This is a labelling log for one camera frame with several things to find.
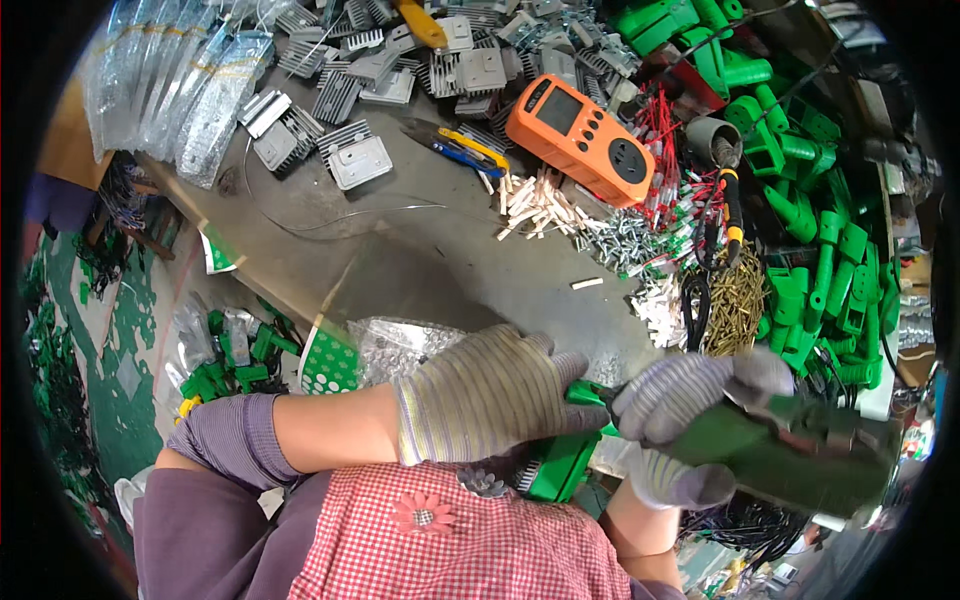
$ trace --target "orange power meter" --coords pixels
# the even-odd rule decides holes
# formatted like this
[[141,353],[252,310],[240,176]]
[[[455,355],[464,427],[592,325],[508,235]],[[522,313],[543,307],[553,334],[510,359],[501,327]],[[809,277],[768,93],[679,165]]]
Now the orange power meter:
[[507,135],[607,204],[647,197],[654,159],[630,132],[559,78],[535,79],[507,119]]

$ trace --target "pink flower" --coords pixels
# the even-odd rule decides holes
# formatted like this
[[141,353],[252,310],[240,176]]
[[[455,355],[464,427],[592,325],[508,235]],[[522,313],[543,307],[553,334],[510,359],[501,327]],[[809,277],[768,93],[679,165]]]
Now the pink flower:
[[432,493],[425,497],[423,492],[402,493],[398,502],[394,502],[396,512],[390,518],[396,521],[400,533],[421,532],[428,536],[448,534],[453,531],[450,523],[456,517],[450,514],[450,505],[440,505],[440,496]]

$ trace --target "scissors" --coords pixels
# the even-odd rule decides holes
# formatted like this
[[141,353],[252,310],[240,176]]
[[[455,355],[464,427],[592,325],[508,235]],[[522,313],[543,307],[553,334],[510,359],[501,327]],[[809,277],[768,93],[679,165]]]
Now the scissors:
[[510,163],[503,155],[436,123],[424,119],[405,118],[400,120],[400,125],[402,131],[419,144],[447,158],[462,162],[481,173],[501,178],[510,170]]

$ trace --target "hand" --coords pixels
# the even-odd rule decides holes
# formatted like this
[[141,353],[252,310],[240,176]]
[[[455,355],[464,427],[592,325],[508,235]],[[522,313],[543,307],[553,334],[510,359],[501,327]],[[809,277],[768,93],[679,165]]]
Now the hand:
[[654,509],[703,510],[730,500],[736,482],[727,467],[692,468],[644,447],[675,440],[725,390],[761,402],[771,394],[793,394],[793,377],[782,359],[762,348],[735,357],[684,354],[654,362],[613,401],[620,435],[640,442],[628,461],[641,502]]
[[495,325],[396,377],[400,462],[474,462],[529,440],[603,427],[604,407],[564,400],[587,358],[552,353],[544,335],[521,338],[511,325]]

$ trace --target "gray work surface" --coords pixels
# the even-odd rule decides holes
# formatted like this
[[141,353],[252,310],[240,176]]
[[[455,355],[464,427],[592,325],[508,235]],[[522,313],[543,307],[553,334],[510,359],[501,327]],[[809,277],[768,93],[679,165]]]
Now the gray work surface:
[[[274,69],[267,84],[278,85],[285,75]],[[283,91],[311,109],[317,91],[309,85],[295,77]],[[442,112],[452,113],[455,99],[446,102]],[[541,240],[511,233],[497,242],[499,215],[476,172],[423,148],[399,129],[401,116],[454,125],[438,116],[437,107],[419,89],[409,107],[358,103],[350,122],[368,120],[394,169],[349,190],[346,198],[318,156],[280,181],[251,150],[246,168],[254,204],[244,183],[248,137],[242,128],[219,173],[226,193],[218,184],[203,190],[179,180],[172,165],[137,158],[187,218],[237,263],[234,273],[241,281],[307,324],[320,314],[340,325],[392,316],[468,331],[507,321],[524,332],[547,333],[557,351],[585,353],[593,363],[589,375],[602,383],[636,374],[658,352],[645,324],[624,301],[636,281],[621,281],[587,252],[576,253],[559,231]],[[514,172],[524,175],[518,167]],[[257,209],[287,227],[306,228],[355,210],[423,201],[458,211],[381,212],[295,234]],[[602,285],[570,289],[570,282],[596,276],[604,278]]]

